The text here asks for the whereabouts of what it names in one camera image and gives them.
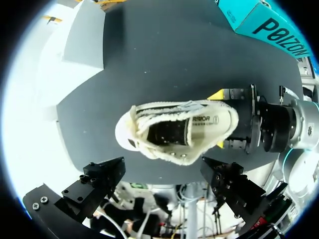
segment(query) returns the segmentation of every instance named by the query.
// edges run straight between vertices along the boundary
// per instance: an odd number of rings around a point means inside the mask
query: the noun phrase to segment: yellow block
[[[224,90],[221,89],[217,91],[214,95],[208,97],[207,99],[213,101],[213,100],[222,100],[223,98],[224,98]]]
[[[207,99],[210,100],[210,101],[213,101],[213,100],[222,100],[224,98],[224,91],[223,89],[217,91],[214,95],[211,95],[210,97],[208,97]],[[219,142],[217,144],[218,147],[220,148],[224,148],[224,142]]]

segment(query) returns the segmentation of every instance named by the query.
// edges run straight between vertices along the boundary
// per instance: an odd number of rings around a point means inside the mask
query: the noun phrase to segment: shoe lace
[[[148,122],[154,116],[155,114],[137,117],[136,107],[132,106],[130,109],[131,120],[129,121],[129,124],[131,125],[129,128],[134,137],[135,147],[146,157],[152,159],[159,158],[158,153],[160,151],[162,152],[162,149],[159,146],[145,140],[146,129],[149,127]]]

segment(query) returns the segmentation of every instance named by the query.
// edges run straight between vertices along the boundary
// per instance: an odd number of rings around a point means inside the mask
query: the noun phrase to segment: silver cylinder
[[[290,105],[296,114],[295,134],[291,148],[313,149],[319,143],[319,105],[315,102],[293,100]]]
[[[187,203],[187,228],[186,239],[197,238],[197,199],[198,198],[198,185],[196,183],[190,183],[187,185],[185,195],[194,200],[190,200]]]

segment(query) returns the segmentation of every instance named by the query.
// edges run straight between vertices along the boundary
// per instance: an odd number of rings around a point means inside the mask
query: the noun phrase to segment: metal pole
[[[193,201],[187,202],[188,214],[187,214],[187,229],[186,239],[197,238],[197,184],[191,183],[187,185],[186,195],[189,198],[194,198]]]

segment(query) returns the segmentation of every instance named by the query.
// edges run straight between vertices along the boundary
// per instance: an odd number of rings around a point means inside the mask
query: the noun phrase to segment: gray panel
[[[257,90],[278,102],[279,85],[302,96],[294,58],[267,43],[235,34],[210,0],[133,0],[106,14],[105,70],[84,82],[57,107],[61,131],[74,165],[126,159],[125,181],[180,184],[203,180],[200,160],[177,166],[122,149],[114,136],[119,118],[156,101],[201,100],[221,88]],[[236,161],[251,170],[277,159],[262,148],[246,155],[214,148],[206,156]]]

